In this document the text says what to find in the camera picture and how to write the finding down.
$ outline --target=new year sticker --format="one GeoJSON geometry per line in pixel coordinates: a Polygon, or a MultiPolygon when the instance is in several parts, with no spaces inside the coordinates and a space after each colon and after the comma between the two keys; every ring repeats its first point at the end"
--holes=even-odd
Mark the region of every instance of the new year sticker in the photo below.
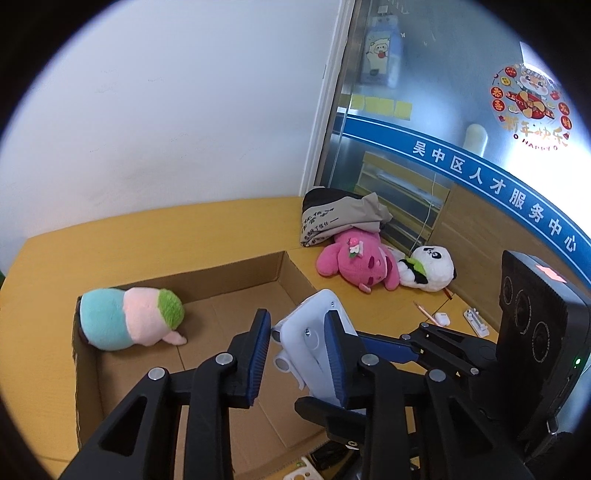
{"type": "Polygon", "coordinates": [[[568,146],[573,124],[558,83],[521,63],[496,72],[489,88],[495,118],[514,141],[538,151],[568,146]]]}

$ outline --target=blue banner stripe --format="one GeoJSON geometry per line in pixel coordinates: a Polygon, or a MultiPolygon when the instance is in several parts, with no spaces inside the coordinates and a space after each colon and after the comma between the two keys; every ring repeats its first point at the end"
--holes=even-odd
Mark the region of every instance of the blue banner stripe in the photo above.
{"type": "Polygon", "coordinates": [[[510,173],[455,145],[379,120],[348,115],[343,136],[392,151],[461,183],[533,231],[591,287],[591,241],[559,208],[510,173]]]}

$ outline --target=white wall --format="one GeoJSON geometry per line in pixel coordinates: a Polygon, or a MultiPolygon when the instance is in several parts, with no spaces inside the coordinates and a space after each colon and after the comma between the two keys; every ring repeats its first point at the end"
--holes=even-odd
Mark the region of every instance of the white wall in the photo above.
{"type": "Polygon", "coordinates": [[[53,59],[0,145],[0,270],[27,238],[77,223],[299,194],[314,175],[351,9],[115,4],[53,59]]]}

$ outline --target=white cable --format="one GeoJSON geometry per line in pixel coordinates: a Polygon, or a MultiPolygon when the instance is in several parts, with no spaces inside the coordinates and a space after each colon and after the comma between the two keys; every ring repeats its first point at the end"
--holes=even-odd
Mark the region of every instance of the white cable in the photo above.
{"type": "Polygon", "coordinates": [[[433,173],[433,183],[431,184],[431,198],[429,199],[429,210],[427,211],[427,216],[425,217],[425,222],[423,223],[423,228],[421,228],[421,232],[418,234],[418,237],[414,240],[413,246],[410,249],[411,254],[413,253],[414,246],[417,244],[418,239],[421,238],[425,227],[427,226],[427,221],[429,220],[429,215],[431,215],[431,208],[433,207],[433,196],[435,191],[435,178],[437,177],[437,173],[433,173]]]}

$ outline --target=red light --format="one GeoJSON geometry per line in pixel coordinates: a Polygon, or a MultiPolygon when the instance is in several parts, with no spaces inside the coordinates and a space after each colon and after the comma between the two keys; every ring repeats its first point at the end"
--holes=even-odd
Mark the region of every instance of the red light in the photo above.
{"type": "Polygon", "coordinates": [[[566,283],[566,280],[563,279],[560,275],[558,275],[554,270],[550,267],[542,267],[542,265],[536,265],[542,272],[546,274],[546,276],[550,277],[552,280],[561,281],[562,283],[566,283]]]}

